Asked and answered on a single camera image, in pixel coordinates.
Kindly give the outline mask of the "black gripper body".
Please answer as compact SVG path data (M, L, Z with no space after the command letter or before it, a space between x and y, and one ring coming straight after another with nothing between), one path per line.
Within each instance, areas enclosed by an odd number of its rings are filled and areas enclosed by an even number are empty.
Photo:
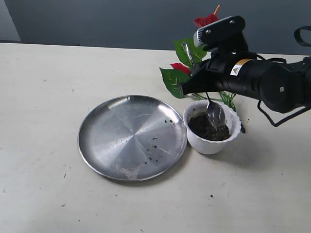
M226 52L215 48L215 52L206 62L207 69L219 74L218 91L228 91L256 100L266 99L266 87L263 74L266 65L257 59L257 55L248 51Z

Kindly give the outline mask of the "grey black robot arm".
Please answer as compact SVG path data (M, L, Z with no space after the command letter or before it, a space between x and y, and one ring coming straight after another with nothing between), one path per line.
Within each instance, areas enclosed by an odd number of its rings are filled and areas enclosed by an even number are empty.
M218 33L205 29L207 49L216 48L206 62L192 73L190 80L180 83L182 95L198 92L227 91L258 100L258 109L274 126L310 110L311 59L296 63L283 59L263 59L249 52L241 29Z

